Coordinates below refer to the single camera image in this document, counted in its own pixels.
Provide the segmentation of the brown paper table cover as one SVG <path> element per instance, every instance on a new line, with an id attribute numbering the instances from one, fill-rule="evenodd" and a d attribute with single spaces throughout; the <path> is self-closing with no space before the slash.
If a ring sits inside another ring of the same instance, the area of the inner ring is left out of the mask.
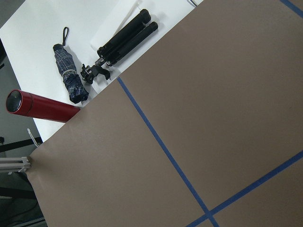
<path id="1" fill-rule="evenodd" d="M 302 226 L 302 17 L 203 1 L 31 162 L 50 227 Z"/>

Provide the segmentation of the red thermos bottle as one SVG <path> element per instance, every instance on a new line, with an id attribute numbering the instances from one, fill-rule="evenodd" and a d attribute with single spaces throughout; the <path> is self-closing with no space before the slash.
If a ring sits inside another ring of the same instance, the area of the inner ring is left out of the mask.
<path id="1" fill-rule="evenodd" d="M 8 94 L 6 109 L 10 114 L 62 123 L 68 122 L 80 111 L 77 106 L 18 89 L 14 89 Z"/>

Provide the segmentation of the blue plaid folded umbrella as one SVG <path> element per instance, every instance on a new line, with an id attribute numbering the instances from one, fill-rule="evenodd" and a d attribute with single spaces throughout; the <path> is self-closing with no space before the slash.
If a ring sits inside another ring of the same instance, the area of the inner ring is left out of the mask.
<path id="1" fill-rule="evenodd" d="M 69 28 L 64 27 L 62 32 L 62 44 L 55 44 L 53 46 L 53 52 L 55 63 L 68 92 L 69 100 L 74 104 L 77 104 L 86 101 L 89 97 L 89 93 L 80 80 L 73 56 L 65 49 L 68 34 Z"/>

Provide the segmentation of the black folded tripod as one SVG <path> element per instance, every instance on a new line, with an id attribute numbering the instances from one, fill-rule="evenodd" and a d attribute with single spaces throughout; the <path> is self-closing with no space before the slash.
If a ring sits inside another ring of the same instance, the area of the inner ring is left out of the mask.
<path id="1" fill-rule="evenodd" d="M 98 48 L 99 59 L 93 66 L 82 66 L 80 72 L 82 79 L 88 84 L 92 84 L 94 78 L 99 74 L 104 75 L 106 80 L 110 79 L 110 72 L 102 66 L 104 64 L 115 65 L 157 29 L 158 24 L 154 21 L 151 22 L 148 10 L 142 9 L 106 44 Z"/>

